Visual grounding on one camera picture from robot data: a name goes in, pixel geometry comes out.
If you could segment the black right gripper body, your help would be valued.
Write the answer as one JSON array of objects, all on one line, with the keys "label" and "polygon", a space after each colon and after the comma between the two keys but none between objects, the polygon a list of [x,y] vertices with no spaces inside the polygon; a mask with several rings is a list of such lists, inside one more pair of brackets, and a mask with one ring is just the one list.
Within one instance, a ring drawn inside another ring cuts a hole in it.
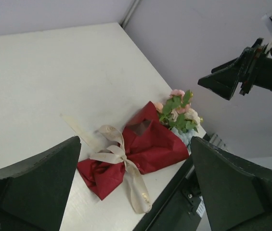
[{"label": "black right gripper body", "polygon": [[254,51],[252,61],[240,78],[240,94],[243,96],[248,94],[253,86],[272,91],[272,47],[265,51],[268,46],[262,43],[263,38],[258,38],[251,46]]}]

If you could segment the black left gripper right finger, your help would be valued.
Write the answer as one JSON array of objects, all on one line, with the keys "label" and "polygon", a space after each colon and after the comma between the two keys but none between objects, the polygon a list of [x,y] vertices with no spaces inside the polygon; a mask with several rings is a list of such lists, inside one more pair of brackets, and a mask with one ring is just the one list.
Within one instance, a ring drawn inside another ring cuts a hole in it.
[{"label": "black left gripper right finger", "polygon": [[272,231],[272,170],[200,137],[191,158],[213,231]]}]

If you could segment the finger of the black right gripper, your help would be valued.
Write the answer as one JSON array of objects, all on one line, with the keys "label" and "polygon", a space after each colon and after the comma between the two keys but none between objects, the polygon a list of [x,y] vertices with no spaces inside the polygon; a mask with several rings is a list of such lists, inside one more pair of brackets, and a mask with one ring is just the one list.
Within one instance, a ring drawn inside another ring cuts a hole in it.
[{"label": "finger of the black right gripper", "polygon": [[222,65],[219,65],[211,70],[211,73],[216,73],[221,70],[236,70],[237,69],[237,60],[238,58],[235,58],[233,60],[230,60]]},{"label": "finger of the black right gripper", "polygon": [[230,69],[220,70],[200,78],[198,85],[211,90],[226,100],[230,100],[237,88],[238,80],[238,71]]}]

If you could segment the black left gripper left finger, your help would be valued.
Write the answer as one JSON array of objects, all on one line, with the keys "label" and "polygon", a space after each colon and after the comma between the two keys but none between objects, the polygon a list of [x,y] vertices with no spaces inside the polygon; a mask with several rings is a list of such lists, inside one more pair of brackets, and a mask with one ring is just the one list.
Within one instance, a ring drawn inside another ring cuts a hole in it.
[{"label": "black left gripper left finger", "polygon": [[0,231],[58,231],[80,155],[78,136],[0,169]]}]

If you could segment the cream ribbon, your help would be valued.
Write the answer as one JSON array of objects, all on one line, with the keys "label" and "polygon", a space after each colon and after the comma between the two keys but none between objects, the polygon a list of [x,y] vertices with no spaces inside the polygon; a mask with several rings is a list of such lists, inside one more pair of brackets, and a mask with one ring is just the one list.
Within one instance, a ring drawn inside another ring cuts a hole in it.
[{"label": "cream ribbon", "polygon": [[133,210],[137,214],[150,212],[152,202],[149,192],[140,171],[136,165],[127,158],[122,133],[111,125],[102,125],[98,129],[98,132],[107,140],[118,143],[118,146],[112,144],[103,150],[101,143],[82,130],[73,117],[63,114],[60,114],[60,117],[93,150],[93,153],[89,156],[90,159],[109,164],[124,164],[125,170],[130,177],[130,204]]}]

